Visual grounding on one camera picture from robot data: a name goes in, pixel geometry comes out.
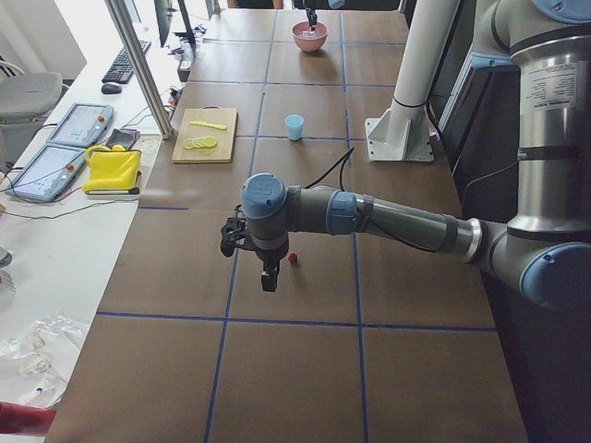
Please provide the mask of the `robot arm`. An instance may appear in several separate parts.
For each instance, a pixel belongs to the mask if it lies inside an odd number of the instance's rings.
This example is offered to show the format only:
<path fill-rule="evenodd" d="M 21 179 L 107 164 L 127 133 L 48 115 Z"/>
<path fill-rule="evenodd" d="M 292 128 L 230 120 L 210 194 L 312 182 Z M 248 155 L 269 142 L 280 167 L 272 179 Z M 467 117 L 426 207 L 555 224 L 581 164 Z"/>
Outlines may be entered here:
<path fill-rule="evenodd" d="M 261 285 L 276 289 L 291 232 L 371 233 L 475 263 L 548 309 L 590 300 L 590 219 L 581 206 L 581 159 L 590 125 L 590 5 L 586 1 L 480 1 L 475 68 L 520 71 L 516 215 L 459 220 L 329 186 L 287 186 L 255 174 L 221 230 L 221 250 L 254 252 Z"/>
<path fill-rule="evenodd" d="M 306 11 L 308 26 L 310 30 L 315 30 L 318 24 L 318 9 L 339 9 L 345 5 L 344 0 L 293 0 L 294 9 Z"/>

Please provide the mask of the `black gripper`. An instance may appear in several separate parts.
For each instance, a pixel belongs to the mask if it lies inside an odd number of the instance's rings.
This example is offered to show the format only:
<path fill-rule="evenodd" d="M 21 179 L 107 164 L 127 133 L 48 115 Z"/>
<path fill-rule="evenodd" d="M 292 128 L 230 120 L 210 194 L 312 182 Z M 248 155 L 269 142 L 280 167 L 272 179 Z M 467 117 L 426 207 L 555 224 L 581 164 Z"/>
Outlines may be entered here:
<path fill-rule="evenodd" d="M 261 273 L 261 287 L 263 292 L 275 292 L 277 289 L 277 275 L 280 272 L 280 259 L 275 257 L 271 250 L 264 250 L 256 245 L 254 236 L 247 227 L 247 218 L 242 207 L 235 206 L 233 214 L 226 219 L 221 229 L 220 249 L 225 257 L 231 257 L 235 250 L 242 249 L 252 251 L 263 262 Z"/>
<path fill-rule="evenodd" d="M 312 7 L 307 7 L 306 6 L 305 7 L 305 11 L 306 11 L 308 20 L 312 20 L 312 21 L 309 21 L 309 23 L 308 23 L 310 30 L 312 30 L 312 31 L 316 30 L 316 28 L 317 28 L 317 21 L 314 21 L 314 20 L 317 19 L 317 14 L 316 14 L 315 9 L 312 8 Z"/>

